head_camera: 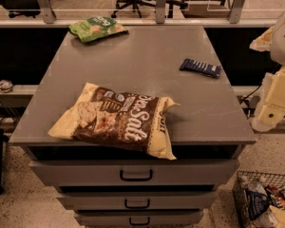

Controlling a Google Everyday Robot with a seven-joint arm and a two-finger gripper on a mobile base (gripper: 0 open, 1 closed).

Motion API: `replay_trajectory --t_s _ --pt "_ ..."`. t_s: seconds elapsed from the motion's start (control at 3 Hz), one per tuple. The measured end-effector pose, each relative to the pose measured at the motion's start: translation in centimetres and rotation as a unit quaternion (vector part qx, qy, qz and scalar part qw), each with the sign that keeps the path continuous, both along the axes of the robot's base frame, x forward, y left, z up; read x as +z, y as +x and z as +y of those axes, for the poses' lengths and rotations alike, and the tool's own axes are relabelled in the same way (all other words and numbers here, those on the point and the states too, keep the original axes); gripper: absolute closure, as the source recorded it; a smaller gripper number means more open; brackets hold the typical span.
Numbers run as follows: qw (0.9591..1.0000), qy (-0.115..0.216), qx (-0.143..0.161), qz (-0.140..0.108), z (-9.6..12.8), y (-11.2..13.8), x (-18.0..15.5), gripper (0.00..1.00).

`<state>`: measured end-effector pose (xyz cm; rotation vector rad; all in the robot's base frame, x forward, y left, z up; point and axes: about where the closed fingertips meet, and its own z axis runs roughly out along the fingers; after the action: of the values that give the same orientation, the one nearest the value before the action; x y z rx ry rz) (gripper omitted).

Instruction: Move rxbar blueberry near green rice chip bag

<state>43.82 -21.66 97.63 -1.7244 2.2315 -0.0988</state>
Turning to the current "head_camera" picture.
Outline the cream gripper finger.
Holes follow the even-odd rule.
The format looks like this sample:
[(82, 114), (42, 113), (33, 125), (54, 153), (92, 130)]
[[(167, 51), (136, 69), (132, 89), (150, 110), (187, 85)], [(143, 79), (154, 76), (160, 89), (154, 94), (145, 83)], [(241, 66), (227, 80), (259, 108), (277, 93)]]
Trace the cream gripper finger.
[(284, 117), (285, 107), (258, 103), (251, 126), (258, 132), (267, 132), (274, 129)]
[(273, 30), (274, 28), (270, 27), (266, 31), (264, 31), (250, 44), (249, 49), (259, 52), (269, 51), (271, 48)]

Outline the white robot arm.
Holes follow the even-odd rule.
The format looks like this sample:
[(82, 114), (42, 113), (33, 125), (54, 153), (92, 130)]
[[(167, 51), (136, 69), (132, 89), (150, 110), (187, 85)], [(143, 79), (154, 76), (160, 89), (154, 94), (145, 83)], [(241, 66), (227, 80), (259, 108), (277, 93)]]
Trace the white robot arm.
[(266, 73), (261, 84), (260, 100), (256, 105), (252, 128), (267, 132), (285, 117), (285, 11), (274, 26), (268, 28), (250, 45), (256, 51), (269, 51), (271, 59), (281, 65), (275, 74)]

